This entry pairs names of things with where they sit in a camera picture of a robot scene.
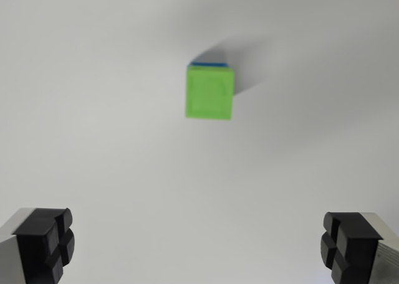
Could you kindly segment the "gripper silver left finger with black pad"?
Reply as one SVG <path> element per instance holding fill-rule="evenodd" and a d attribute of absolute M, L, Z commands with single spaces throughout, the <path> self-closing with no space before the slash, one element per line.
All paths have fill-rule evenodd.
<path fill-rule="evenodd" d="M 1 283 L 59 283 L 74 254 L 71 210 L 20 208 L 1 226 Z"/>

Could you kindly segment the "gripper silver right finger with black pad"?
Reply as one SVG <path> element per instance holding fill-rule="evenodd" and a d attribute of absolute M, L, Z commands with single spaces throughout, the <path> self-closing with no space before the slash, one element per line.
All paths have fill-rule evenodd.
<path fill-rule="evenodd" d="M 398 235 L 373 212 L 327 212 L 320 252 L 337 284 L 398 283 Z"/>

